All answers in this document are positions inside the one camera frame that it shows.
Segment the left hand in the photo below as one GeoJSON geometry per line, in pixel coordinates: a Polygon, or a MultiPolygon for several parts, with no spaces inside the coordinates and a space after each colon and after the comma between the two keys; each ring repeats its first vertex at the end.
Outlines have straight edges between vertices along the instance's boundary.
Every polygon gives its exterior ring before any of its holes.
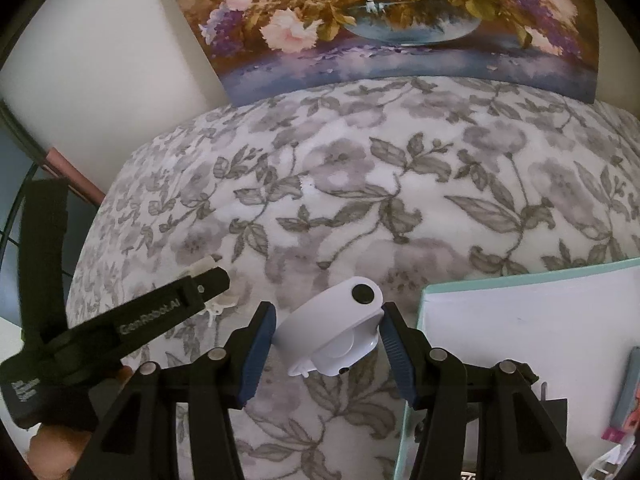
{"type": "Polygon", "coordinates": [[[67,480],[91,437],[89,431],[40,425],[29,442],[28,466],[39,480],[67,480]]]}

